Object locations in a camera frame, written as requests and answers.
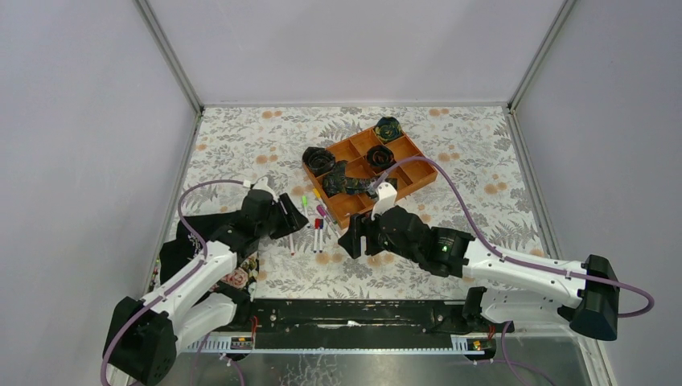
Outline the magenta pen cap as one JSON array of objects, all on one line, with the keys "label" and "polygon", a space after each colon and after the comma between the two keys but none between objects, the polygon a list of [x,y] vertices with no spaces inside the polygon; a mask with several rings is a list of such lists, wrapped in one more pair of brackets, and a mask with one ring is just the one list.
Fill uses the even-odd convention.
[{"label": "magenta pen cap", "polygon": [[318,211],[318,213],[319,213],[319,215],[320,215],[321,217],[323,217],[323,218],[325,218],[325,219],[328,217],[328,213],[327,213],[327,211],[324,209],[323,205],[318,205],[318,206],[316,207],[316,210]]}]

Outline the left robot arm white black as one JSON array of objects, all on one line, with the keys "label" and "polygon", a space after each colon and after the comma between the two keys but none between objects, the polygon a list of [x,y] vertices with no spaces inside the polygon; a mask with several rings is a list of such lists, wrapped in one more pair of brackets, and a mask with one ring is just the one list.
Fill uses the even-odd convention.
[{"label": "left robot arm white black", "polygon": [[175,238],[159,253],[159,287],[114,308],[101,383],[116,368],[139,384],[156,385],[182,349],[219,327],[254,325],[249,308],[261,240],[288,237],[308,223],[287,194],[255,187],[236,211],[180,216]]}]

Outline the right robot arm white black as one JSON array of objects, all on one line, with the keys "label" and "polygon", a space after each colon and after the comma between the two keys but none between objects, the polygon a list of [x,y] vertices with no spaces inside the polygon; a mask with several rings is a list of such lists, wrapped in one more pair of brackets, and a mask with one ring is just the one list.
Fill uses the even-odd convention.
[{"label": "right robot arm white black", "polygon": [[355,214],[339,238],[352,258],[390,252],[439,277],[474,278],[509,285],[508,292],[472,289],[466,300],[488,322],[559,324],[588,338],[618,337],[619,288],[610,261],[554,261],[504,248],[488,249],[470,233],[430,227],[402,207],[381,215]]}]

